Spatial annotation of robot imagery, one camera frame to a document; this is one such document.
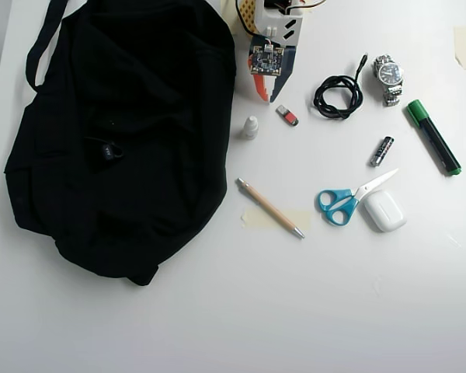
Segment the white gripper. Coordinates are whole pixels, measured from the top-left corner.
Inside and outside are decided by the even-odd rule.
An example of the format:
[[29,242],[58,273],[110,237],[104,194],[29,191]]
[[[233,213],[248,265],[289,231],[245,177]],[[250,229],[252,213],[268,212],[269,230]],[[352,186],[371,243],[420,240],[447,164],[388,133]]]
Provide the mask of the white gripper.
[[270,75],[252,75],[259,97],[273,103],[292,74],[296,47],[301,34],[303,5],[306,1],[261,1],[255,2],[255,27],[257,33],[272,44],[287,46],[284,48],[281,73],[276,77]]

